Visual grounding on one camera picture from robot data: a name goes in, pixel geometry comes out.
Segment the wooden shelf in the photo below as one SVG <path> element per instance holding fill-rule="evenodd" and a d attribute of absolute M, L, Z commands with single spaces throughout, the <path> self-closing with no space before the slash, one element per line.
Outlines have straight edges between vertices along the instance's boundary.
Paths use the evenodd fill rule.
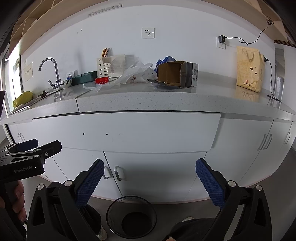
<path fill-rule="evenodd" d="M 8 53 L 11 54 L 17 43 L 21 40 L 22 38 L 22 32 L 24 29 L 25 22 L 23 22 L 21 25 L 18 26 L 18 28 L 15 30 L 14 34 L 10 38 L 10 43 L 9 43 L 9 49 Z"/>
<path fill-rule="evenodd" d="M 54 2 L 52 3 L 52 7 L 57 5 L 60 1 L 62 1 L 62 0 L 54 0 Z"/>
<path fill-rule="evenodd" d="M 48 10 L 52 8 L 54 0 L 43 0 L 29 15 L 28 18 L 40 18 L 43 16 Z"/>
<path fill-rule="evenodd" d="M 26 20 L 26 18 L 29 16 L 29 14 L 41 3 L 41 0 L 36 0 L 33 2 L 20 16 L 20 18 L 17 20 L 16 25 L 21 25 L 23 21 Z"/>
<path fill-rule="evenodd" d="M 22 55 L 39 37 L 53 26 L 85 8 L 106 0 L 36 0 L 19 18 L 13 28 L 9 55 L 17 46 Z M 203 0 L 227 9 L 244 18 L 260 30 L 267 26 L 265 17 L 274 21 L 264 33 L 273 40 L 287 41 L 280 17 L 263 0 Z"/>
<path fill-rule="evenodd" d="M 203 0 L 215 4 L 219 7 L 229 10 L 240 17 L 244 18 L 260 30 L 263 30 L 267 27 L 266 15 L 269 16 L 273 21 L 280 21 L 280 17 L 267 5 L 263 0 Z M 280 30 L 277 28 L 280 24 L 269 26 L 264 33 L 273 40 L 282 40 L 287 41 L 286 32 L 283 31 L 281 26 Z"/>

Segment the red label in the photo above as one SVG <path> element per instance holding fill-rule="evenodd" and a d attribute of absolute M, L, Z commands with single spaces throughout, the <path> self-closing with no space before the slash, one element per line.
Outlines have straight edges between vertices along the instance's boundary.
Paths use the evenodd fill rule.
<path fill-rule="evenodd" d="M 98 84 L 98 85 L 106 84 L 108 82 L 109 82 L 109 77 L 108 76 L 96 78 L 96 84 Z"/>

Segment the black cable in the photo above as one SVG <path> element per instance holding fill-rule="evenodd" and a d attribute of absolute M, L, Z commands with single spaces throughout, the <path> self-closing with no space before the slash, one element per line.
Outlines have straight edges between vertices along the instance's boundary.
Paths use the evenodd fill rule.
<path fill-rule="evenodd" d="M 274 100 L 276 100 L 277 102 L 279 102 L 280 104 L 282 103 L 279 99 L 277 99 L 274 95 L 273 95 L 273 93 L 272 93 L 272 91 L 271 91 L 271 88 L 272 88 L 272 65 L 271 65 L 271 63 L 270 63 L 270 61 L 267 59 L 267 58 L 265 58 L 266 59 L 266 61 L 268 61 L 269 62 L 269 64 L 270 64 L 270 67 L 271 67 L 271 77 L 270 77 L 270 95 L 267 95 L 267 97 L 269 97 L 269 98 L 271 98 L 271 99 L 274 99 Z"/>
<path fill-rule="evenodd" d="M 246 41 L 244 41 L 242 38 L 239 38 L 239 37 L 232 37 L 232 38 L 225 37 L 225 38 L 226 38 L 226 39 L 239 39 L 239 42 L 240 42 L 240 43 L 244 43 L 244 44 L 246 44 L 247 46 L 249 46 L 249 44 L 253 44 L 253 43 L 255 43 L 255 42 L 257 42 L 257 41 L 259 40 L 261 34 L 262 34 L 262 33 L 268 28 L 269 25 L 273 25 L 273 24 L 274 24 L 270 17 L 266 17 L 265 19 L 266 19 L 266 22 L 267 22 L 267 27 L 266 27 L 265 29 L 263 29 L 263 30 L 260 32 L 260 34 L 259 34 L 257 40 L 254 41 L 254 42 L 247 43 Z"/>

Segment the shoe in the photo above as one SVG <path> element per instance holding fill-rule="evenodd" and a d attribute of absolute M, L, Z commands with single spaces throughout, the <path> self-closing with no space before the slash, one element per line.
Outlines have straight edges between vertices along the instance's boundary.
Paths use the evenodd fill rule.
<path fill-rule="evenodd" d="M 107 233 L 106 233 L 106 231 L 103 229 L 103 227 L 101 226 L 101 230 L 100 230 L 100 232 L 99 232 L 99 234 L 97 235 L 98 236 L 98 238 L 100 239 L 100 240 L 106 240 L 107 239 Z"/>
<path fill-rule="evenodd" d="M 193 217 L 188 217 L 188 218 L 185 218 L 182 222 L 185 222 L 185 221 L 188 221 L 188 220 L 192 220 L 192 219 L 195 219 Z"/>

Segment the speckled countertop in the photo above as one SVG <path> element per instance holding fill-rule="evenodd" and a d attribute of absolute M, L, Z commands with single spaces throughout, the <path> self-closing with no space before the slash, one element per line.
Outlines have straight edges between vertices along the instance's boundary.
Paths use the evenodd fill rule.
<path fill-rule="evenodd" d="M 112 111 L 201 111 L 246 114 L 296 121 L 296 112 L 284 104 L 270 100 L 268 91 L 260 93 L 236 86 L 233 78 L 199 72 L 196 87 L 165 89 L 151 83 L 113 87 L 99 92 L 76 85 L 51 95 L 29 109 L 4 118 L 8 124 L 34 118 L 77 112 Z"/>

